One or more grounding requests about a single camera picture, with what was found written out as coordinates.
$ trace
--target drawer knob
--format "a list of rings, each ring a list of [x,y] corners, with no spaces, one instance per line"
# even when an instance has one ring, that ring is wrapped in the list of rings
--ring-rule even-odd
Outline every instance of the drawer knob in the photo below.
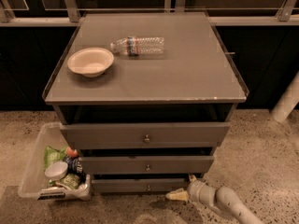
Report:
[[[150,170],[151,170],[150,165],[148,164],[147,167],[146,167],[146,171],[149,172]]]
[[[146,143],[146,144],[149,144],[149,143],[150,143],[150,137],[149,137],[148,134],[146,134],[146,135],[144,136],[143,142]]]

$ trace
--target white storage container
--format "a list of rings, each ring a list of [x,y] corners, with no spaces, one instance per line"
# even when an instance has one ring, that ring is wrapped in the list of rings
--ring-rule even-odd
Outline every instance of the white storage container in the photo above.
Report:
[[[18,194],[23,198],[37,200],[54,199],[91,199],[91,178],[86,176],[85,188],[77,190],[52,189],[46,190],[49,180],[44,173],[44,150],[46,146],[60,149],[67,145],[60,132],[60,123],[47,123],[42,126],[30,160],[21,179]]]

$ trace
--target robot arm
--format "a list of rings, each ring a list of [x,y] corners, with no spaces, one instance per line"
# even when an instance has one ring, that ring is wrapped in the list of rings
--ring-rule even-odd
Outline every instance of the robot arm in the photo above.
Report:
[[[168,193],[166,198],[205,204],[217,215],[226,219],[234,217],[241,224],[263,224],[241,202],[236,193],[226,187],[214,189],[199,180],[193,180],[187,191],[178,189]]]

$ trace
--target white bowl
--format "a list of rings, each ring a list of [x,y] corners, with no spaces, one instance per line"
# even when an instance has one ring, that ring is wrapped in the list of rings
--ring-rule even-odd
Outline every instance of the white bowl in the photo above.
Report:
[[[114,61],[113,54],[107,49],[89,48],[74,53],[67,61],[68,68],[85,77],[102,75]]]
[[[68,164],[64,161],[57,161],[51,164],[45,171],[45,176],[51,180],[60,180],[67,174]]]

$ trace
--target clear bottle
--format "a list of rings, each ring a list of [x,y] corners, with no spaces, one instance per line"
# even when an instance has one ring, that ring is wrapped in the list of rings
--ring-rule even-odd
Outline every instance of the clear bottle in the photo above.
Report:
[[[159,55],[164,52],[164,38],[128,36],[110,44],[113,52],[128,56]]]

